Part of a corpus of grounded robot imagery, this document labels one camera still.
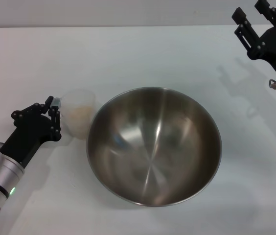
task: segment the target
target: metal mixing bowl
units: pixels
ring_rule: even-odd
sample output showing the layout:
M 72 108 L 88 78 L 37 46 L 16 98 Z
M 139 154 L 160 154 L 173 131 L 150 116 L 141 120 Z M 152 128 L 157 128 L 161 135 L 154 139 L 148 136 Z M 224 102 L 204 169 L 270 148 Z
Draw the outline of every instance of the metal mixing bowl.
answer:
M 221 161 L 221 138 L 208 112 L 165 88 L 120 94 L 96 114 L 87 140 L 91 168 L 119 197 L 160 207 L 202 191 Z

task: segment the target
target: green indicator light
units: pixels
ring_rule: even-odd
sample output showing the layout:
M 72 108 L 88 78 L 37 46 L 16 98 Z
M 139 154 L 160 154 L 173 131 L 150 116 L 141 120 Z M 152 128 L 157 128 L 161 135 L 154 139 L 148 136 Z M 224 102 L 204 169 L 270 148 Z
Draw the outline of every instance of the green indicator light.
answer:
M 11 192 L 10 192 L 10 195 L 12 195 L 12 193 L 14 192 L 15 188 L 12 188 Z

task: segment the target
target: plastic cup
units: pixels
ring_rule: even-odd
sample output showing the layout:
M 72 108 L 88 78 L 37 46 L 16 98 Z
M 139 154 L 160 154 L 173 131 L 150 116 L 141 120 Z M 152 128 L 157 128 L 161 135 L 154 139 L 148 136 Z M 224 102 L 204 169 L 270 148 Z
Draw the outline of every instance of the plastic cup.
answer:
M 87 90 L 73 90 L 60 101 L 60 113 L 73 137 L 85 140 L 94 114 L 95 95 Z

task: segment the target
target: bowl rim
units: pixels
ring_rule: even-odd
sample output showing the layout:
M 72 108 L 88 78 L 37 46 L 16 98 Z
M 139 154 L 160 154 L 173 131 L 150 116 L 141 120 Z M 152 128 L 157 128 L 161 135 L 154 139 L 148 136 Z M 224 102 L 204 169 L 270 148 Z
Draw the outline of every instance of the bowl rim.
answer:
M 103 183 L 100 178 L 98 177 L 98 175 L 96 174 L 96 172 L 94 171 L 93 167 L 92 167 L 92 164 L 91 164 L 91 161 L 89 159 L 89 154 L 88 154 L 88 139 L 89 139 L 89 133 L 93 127 L 93 123 L 96 119 L 96 117 L 98 116 L 98 114 L 109 104 L 111 103 L 113 100 L 115 100 L 116 98 L 122 96 L 122 95 L 125 95 L 126 93 L 129 93 L 129 92 L 133 92 L 133 91 L 138 91 L 138 90 L 148 90 L 148 89 L 158 89 L 158 90 L 165 90 L 165 91 L 170 91 L 170 92 L 174 92 L 174 93 L 177 93 L 177 94 L 180 94 L 182 96 L 185 96 L 186 98 L 188 99 L 191 99 L 192 101 L 194 101 L 195 103 L 197 103 L 202 109 L 203 111 L 209 116 L 210 120 L 212 121 L 212 124 L 213 126 L 215 127 L 215 130 L 217 132 L 217 135 L 218 135 L 218 139 L 219 139 L 219 145 L 220 145 L 220 153 L 219 153 L 219 161 L 218 161 L 218 164 L 217 164 L 217 167 L 215 168 L 215 171 L 213 172 L 211 178 L 209 179 L 209 181 L 199 190 L 197 191 L 195 194 L 191 195 L 190 197 L 188 198 L 185 198 L 183 200 L 180 200 L 178 202 L 174 202 L 174 203 L 168 203 L 168 204 L 165 204 L 165 205 L 152 205 L 152 204 L 143 204 L 143 203 L 139 203 L 139 202 L 135 202 L 135 201 L 132 201 L 130 199 L 127 199 L 119 194 L 117 194 L 116 192 L 114 192 L 112 189 L 110 189 L 105 183 Z M 173 89 L 169 89 L 169 88 L 163 88 L 163 87 L 139 87 L 139 88 L 134 88 L 134 89 L 131 89 L 131 90 L 128 90 L 128 91 L 125 91 L 125 92 L 122 92 L 116 96 L 114 96 L 113 98 L 111 98 L 109 101 L 107 101 L 104 105 L 102 105 L 102 107 L 96 112 L 96 114 L 94 115 L 92 121 L 91 121 L 91 124 L 90 124 L 90 128 L 87 132 L 87 138 L 86 138 L 86 154 L 87 154 L 87 159 L 88 159 L 88 163 L 90 165 L 90 168 L 92 170 L 92 172 L 94 173 L 95 177 L 97 178 L 97 180 L 108 190 L 110 191 L 111 193 L 113 193 L 114 195 L 116 195 L 117 197 L 127 201 L 127 202 L 130 202 L 130 203 L 133 203 L 133 204 L 136 204 L 136 205 L 140 205 L 140 206 L 145 206 L 145 207 L 168 207 L 168 206 L 173 206 L 173 205 L 176 205 L 176 204 L 180 204 L 182 202 L 185 202 L 185 201 L 188 201 L 189 199 L 197 196 L 200 192 L 202 192 L 210 183 L 211 181 L 214 179 L 218 169 L 219 169 L 219 166 L 221 164 L 221 160 L 222 160 L 222 151 L 223 151 L 223 148 L 222 148 L 222 139 L 221 139 L 221 134 L 220 134 L 220 131 L 214 121 L 214 119 L 212 118 L 212 116 L 210 115 L 210 113 L 200 104 L 198 103 L 196 100 L 194 100 L 193 98 L 187 96 L 186 94 L 182 93 L 182 92 L 179 92 L 179 91 L 176 91 L 176 90 L 173 90 Z

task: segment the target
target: white tabletop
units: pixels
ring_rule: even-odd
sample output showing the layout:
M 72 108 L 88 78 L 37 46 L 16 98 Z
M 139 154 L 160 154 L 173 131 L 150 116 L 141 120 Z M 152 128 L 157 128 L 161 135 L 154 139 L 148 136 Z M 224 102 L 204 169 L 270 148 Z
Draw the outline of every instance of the white tabletop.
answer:
M 268 26 L 255 29 L 263 33 Z M 98 106 L 144 86 L 185 93 L 214 118 L 223 158 L 178 205 L 126 202 L 96 179 L 85 143 L 45 143 L 0 212 L 0 235 L 276 235 L 276 73 L 251 61 L 236 26 L 0 29 L 0 141 L 14 110 L 75 88 Z

